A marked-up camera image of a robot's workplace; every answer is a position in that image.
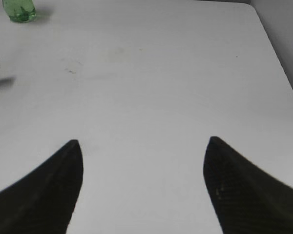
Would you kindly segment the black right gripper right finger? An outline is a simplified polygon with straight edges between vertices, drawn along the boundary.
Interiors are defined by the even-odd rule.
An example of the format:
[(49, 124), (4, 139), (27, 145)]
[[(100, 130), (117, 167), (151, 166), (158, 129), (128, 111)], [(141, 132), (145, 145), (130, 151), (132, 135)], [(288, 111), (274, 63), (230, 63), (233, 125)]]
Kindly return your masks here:
[(212, 136), (204, 181), (225, 234), (293, 234), (293, 188)]

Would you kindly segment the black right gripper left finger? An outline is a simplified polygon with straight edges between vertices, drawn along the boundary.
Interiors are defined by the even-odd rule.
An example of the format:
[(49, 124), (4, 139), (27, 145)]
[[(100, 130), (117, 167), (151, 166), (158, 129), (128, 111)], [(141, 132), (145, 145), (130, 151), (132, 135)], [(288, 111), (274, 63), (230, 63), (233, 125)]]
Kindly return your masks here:
[(29, 174), (0, 191), (0, 234), (64, 234), (83, 183), (76, 139)]

